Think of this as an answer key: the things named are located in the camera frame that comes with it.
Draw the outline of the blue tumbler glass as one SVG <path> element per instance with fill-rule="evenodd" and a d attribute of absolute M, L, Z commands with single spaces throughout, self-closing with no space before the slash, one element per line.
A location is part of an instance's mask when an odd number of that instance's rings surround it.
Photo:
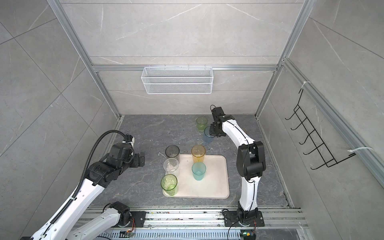
<path fill-rule="evenodd" d="M 209 144 L 213 141 L 214 136 L 210 134 L 210 126 L 207 126 L 203 133 L 203 140 L 205 143 Z"/>

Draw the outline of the small green glass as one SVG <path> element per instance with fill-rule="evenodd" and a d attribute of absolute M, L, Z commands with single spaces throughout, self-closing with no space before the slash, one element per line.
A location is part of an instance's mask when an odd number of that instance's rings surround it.
<path fill-rule="evenodd" d="M 207 127 L 208 119 L 204 116 L 201 116 L 196 119 L 196 123 L 198 131 L 203 132 Z"/>

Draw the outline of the tall amber tumbler glass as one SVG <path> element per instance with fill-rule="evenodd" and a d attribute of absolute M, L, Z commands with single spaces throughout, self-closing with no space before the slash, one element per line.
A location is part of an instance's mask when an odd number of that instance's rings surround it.
<path fill-rule="evenodd" d="M 203 162 L 206 154 L 206 149 L 203 145 L 195 145 L 191 149 L 191 154 L 194 163 Z"/>

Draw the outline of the teal textured cup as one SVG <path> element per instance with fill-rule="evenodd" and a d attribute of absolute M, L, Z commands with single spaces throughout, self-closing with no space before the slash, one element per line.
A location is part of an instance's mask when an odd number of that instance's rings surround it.
<path fill-rule="evenodd" d="M 197 181 L 201 181 L 206 173 L 207 167 L 203 162 L 196 162 L 192 165 L 193 177 Z"/>

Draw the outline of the dark grey tumbler glass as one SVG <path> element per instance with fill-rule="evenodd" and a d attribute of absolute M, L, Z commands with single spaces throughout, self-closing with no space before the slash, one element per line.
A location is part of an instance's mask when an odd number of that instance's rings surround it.
<path fill-rule="evenodd" d="M 170 145 L 166 148 L 165 154 L 167 158 L 174 158 L 180 161 L 180 149 L 176 145 Z"/>

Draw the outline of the clear tumbler glass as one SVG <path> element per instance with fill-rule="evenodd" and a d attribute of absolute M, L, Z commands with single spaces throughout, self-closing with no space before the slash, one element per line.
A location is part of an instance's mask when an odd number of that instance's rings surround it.
<path fill-rule="evenodd" d="M 176 158 L 168 158 L 163 164 L 166 175 L 179 176 L 179 161 Z"/>

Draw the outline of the tall green tumbler glass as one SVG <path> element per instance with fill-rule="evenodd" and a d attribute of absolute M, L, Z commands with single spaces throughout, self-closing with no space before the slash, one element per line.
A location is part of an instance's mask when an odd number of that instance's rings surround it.
<path fill-rule="evenodd" d="M 174 196 L 178 191 L 178 179 L 173 174 L 167 174 L 161 179 L 161 187 L 163 191 L 169 195 Z"/>

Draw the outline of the beige plastic tray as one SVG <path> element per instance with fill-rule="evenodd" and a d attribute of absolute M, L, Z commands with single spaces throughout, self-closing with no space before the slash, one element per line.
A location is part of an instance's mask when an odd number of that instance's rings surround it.
<path fill-rule="evenodd" d="M 192 155 L 180 155 L 179 173 L 176 175 L 177 192 L 172 196 L 173 198 L 226 199 L 229 197 L 226 158 L 220 155 L 207 155 L 204 164 L 207 167 L 205 176 L 197 181 L 193 177 Z"/>

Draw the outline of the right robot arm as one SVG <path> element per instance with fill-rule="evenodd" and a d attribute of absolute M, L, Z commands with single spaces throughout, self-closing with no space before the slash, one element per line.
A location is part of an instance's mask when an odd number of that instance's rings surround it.
<path fill-rule="evenodd" d="M 242 192 L 238 203 L 238 223 L 245 226 L 259 216 L 257 203 L 258 186 L 266 170 L 265 147 L 261 141 L 249 137 L 232 115 L 226 115 L 221 107 L 210 106 L 214 122 L 210 125 L 210 136 L 225 137 L 238 148 L 236 168 L 242 177 Z"/>

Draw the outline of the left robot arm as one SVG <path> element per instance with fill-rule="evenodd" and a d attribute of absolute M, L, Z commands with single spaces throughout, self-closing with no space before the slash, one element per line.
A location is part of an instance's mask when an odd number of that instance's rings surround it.
<path fill-rule="evenodd" d="M 84 179 L 61 208 L 39 230 L 31 240 L 93 240 L 112 227 L 134 225 L 130 208 L 120 202 L 108 204 L 103 212 L 90 222 L 75 227 L 85 210 L 105 188 L 126 169 L 145 165 L 145 153 L 135 153 L 132 144 L 118 143 L 99 161 L 89 165 Z"/>

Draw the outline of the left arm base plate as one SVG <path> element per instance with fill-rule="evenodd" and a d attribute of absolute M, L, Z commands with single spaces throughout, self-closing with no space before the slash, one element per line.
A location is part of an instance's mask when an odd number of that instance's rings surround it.
<path fill-rule="evenodd" d="M 120 228 L 142 228 L 145 223 L 146 214 L 147 212 L 145 211 L 125 212 L 121 214 L 117 226 Z"/>

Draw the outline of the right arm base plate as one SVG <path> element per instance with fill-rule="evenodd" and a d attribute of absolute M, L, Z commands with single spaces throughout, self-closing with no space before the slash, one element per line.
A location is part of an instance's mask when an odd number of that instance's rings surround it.
<path fill-rule="evenodd" d="M 258 208 L 250 212 L 222 210 L 226 227 L 264 227 L 263 214 Z"/>

